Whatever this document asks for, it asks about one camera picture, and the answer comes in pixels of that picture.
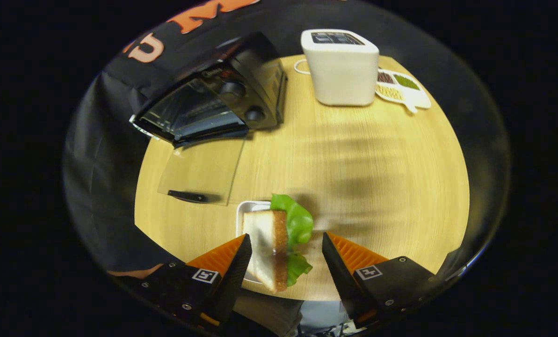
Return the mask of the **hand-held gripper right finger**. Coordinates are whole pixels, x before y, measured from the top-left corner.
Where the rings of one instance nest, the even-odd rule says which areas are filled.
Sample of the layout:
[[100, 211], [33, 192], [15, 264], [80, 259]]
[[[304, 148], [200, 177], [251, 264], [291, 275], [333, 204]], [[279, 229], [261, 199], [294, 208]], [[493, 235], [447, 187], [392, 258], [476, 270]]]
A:
[[322, 236], [322, 254], [356, 328], [403, 317], [427, 301], [444, 280], [407, 256], [389, 259], [331, 232]]

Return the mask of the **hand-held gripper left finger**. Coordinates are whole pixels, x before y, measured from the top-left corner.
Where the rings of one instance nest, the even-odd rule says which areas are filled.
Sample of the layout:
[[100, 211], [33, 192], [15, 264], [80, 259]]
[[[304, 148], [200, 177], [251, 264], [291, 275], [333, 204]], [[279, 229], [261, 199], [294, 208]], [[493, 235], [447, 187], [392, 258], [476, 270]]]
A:
[[248, 234], [190, 262], [172, 259], [150, 269], [114, 272], [155, 308], [193, 328], [219, 328], [232, 315], [252, 255]]

